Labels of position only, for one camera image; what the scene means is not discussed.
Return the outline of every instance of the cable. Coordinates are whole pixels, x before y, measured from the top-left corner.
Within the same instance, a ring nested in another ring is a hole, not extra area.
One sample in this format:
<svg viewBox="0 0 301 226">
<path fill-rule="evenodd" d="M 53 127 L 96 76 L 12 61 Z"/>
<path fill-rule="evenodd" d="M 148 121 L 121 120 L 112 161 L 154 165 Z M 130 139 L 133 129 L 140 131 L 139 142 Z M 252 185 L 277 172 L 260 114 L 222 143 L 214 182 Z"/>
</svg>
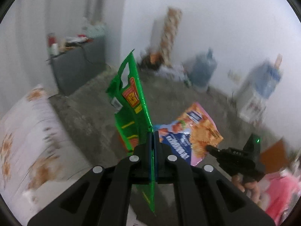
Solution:
<svg viewBox="0 0 301 226">
<path fill-rule="evenodd" d="M 90 64 L 92 64 L 92 65 L 96 65 L 96 64 L 90 62 L 90 61 L 87 59 L 87 54 L 86 54 L 85 48 L 84 48 L 80 43 L 76 43 L 76 45 L 78 45 L 78 46 L 80 46 L 80 47 L 82 48 L 82 51 L 83 51 L 83 53 L 84 53 L 84 58 L 85 58 L 85 60 L 88 61 L 88 62 L 89 62 Z"/>
</svg>

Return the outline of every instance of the red label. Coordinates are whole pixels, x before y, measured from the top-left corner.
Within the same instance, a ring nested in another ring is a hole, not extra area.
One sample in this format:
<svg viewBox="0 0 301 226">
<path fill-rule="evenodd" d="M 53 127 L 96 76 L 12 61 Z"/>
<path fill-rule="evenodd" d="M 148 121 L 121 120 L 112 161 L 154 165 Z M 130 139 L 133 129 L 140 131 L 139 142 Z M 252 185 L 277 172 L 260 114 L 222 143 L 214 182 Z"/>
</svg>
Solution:
<svg viewBox="0 0 301 226">
<path fill-rule="evenodd" d="M 135 107 L 137 104 L 140 103 L 139 95 L 136 88 L 135 79 L 133 77 L 130 78 L 131 86 L 126 89 L 122 95 L 126 99 L 126 101 L 131 105 L 131 107 Z"/>
</svg>

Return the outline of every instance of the metal screw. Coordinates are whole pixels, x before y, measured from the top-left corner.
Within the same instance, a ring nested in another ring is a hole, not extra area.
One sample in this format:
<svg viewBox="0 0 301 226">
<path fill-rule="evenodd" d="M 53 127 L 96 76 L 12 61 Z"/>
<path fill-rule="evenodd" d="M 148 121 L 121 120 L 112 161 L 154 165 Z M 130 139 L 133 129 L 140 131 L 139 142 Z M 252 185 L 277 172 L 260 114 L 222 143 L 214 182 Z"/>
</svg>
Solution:
<svg viewBox="0 0 301 226">
<path fill-rule="evenodd" d="M 130 161 L 132 161 L 132 162 L 139 161 L 139 156 L 131 155 L 131 156 L 130 156 Z"/>
<path fill-rule="evenodd" d="M 96 167 L 93 167 L 93 172 L 94 173 L 101 173 L 102 172 L 102 167 L 101 166 L 96 166 Z"/>
<path fill-rule="evenodd" d="M 205 166 L 204 166 L 204 170 L 205 170 L 206 172 L 212 172 L 212 171 L 213 171 L 213 166 L 211 166 L 211 165 L 205 165 Z"/>
<path fill-rule="evenodd" d="M 168 158 L 169 161 L 176 161 L 177 160 L 177 157 L 175 155 L 169 155 L 167 158 Z"/>
</svg>

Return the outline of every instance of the plastic bag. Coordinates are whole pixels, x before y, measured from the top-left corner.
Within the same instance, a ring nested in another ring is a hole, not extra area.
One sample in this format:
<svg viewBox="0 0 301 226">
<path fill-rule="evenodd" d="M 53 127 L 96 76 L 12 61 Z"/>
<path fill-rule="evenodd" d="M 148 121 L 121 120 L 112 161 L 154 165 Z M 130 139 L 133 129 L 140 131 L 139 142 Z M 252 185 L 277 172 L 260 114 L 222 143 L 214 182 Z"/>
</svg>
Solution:
<svg viewBox="0 0 301 226">
<path fill-rule="evenodd" d="M 301 189 L 298 178 L 285 169 L 265 175 L 258 186 L 260 188 L 258 205 L 276 225 L 280 225 L 283 212 L 289 206 L 292 195 Z"/>
<path fill-rule="evenodd" d="M 146 142 L 147 132 L 153 131 L 133 51 L 121 64 L 106 93 L 112 98 L 111 104 L 116 109 L 115 125 L 131 155 L 135 146 Z M 154 211 L 154 180 L 154 154 L 152 154 L 151 182 L 149 185 L 138 186 L 152 211 Z"/>
<path fill-rule="evenodd" d="M 176 121 L 156 125 L 160 142 L 171 146 L 172 152 L 192 166 L 202 161 L 206 145 L 217 146 L 223 137 L 213 120 L 199 103 L 193 103 Z"/>
<path fill-rule="evenodd" d="M 175 82 L 183 82 L 186 80 L 182 65 L 173 66 L 172 68 L 162 65 L 158 71 L 154 72 L 154 74 Z"/>
</svg>

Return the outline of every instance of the green snack bag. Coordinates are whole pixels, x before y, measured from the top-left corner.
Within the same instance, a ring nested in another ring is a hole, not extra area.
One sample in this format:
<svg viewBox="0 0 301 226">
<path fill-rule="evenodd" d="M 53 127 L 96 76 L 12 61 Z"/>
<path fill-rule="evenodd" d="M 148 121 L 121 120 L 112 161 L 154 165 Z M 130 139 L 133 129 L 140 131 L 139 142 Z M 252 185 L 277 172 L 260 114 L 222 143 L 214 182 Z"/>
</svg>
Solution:
<svg viewBox="0 0 301 226">
<path fill-rule="evenodd" d="M 115 125 L 131 155 L 135 146 L 146 142 L 147 132 L 153 131 L 133 51 L 121 64 L 106 93 L 112 98 L 111 104 L 116 108 Z M 137 186 L 152 211 L 154 211 L 154 181 L 152 154 L 151 182 L 149 185 Z"/>
</svg>

